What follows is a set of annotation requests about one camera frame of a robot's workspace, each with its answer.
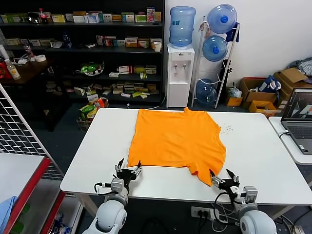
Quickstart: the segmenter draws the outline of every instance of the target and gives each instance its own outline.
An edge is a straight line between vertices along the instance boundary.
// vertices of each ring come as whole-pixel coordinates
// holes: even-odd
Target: red shelf edge
[[[17,201],[15,202],[8,223],[4,229],[3,234],[8,234],[15,221],[17,220],[18,216],[20,215],[22,209],[24,208],[26,202],[28,201],[30,195],[33,193],[36,185],[38,184],[39,180],[41,179],[42,175],[44,174],[45,170],[50,165],[50,159],[44,158],[40,165],[37,167],[36,171],[34,172],[33,176],[30,178],[28,183],[26,184],[25,188],[21,192],[20,196],[18,197]]]
[[[42,230],[41,230],[41,234],[48,234],[50,229],[51,229],[51,226],[52,226],[52,223],[54,221],[54,218],[55,218],[55,215],[57,214],[58,210],[59,210],[59,207],[65,197],[66,193],[64,193],[63,191],[60,191],[59,194],[58,194],[58,197],[57,199],[55,200],[55,203],[44,223],[44,226],[42,227]]]

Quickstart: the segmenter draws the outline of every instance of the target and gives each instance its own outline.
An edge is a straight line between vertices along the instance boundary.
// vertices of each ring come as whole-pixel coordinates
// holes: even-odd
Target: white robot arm
[[[107,194],[99,194],[106,195],[106,201],[100,205],[96,217],[83,234],[118,234],[123,227],[127,218],[125,206],[128,203],[129,183],[137,178],[142,168],[140,161],[134,170],[122,169],[122,163],[123,159],[115,166],[117,176],[114,176],[115,178],[110,184],[95,184],[96,193],[98,193],[98,185],[111,188],[112,191]]]
[[[215,176],[211,170],[210,175],[213,184],[219,189],[225,190],[226,193],[224,194],[229,195],[231,204],[234,206],[236,215],[238,216],[242,233],[277,234],[274,221],[266,213],[258,210],[258,205],[255,202],[258,190],[253,186],[245,186],[243,191],[241,191],[238,188],[239,177],[235,176],[234,173],[228,169],[227,172],[231,179],[220,179]]]

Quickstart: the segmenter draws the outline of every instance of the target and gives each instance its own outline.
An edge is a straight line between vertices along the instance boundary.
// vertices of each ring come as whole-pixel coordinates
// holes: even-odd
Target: laptop screen
[[[283,119],[312,120],[312,89],[293,90]]]

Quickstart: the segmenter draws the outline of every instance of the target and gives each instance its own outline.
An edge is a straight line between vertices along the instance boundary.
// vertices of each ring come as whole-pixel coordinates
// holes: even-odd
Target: paper cup
[[[161,42],[159,42],[159,41],[154,42],[155,52],[160,52],[160,49],[161,49]]]

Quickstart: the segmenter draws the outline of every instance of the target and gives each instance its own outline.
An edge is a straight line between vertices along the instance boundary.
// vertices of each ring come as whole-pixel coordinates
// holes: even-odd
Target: wire grid panel
[[[3,153],[44,156],[51,160],[42,178],[62,180],[63,172],[52,159],[34,131],[0,84],[0,151]]]

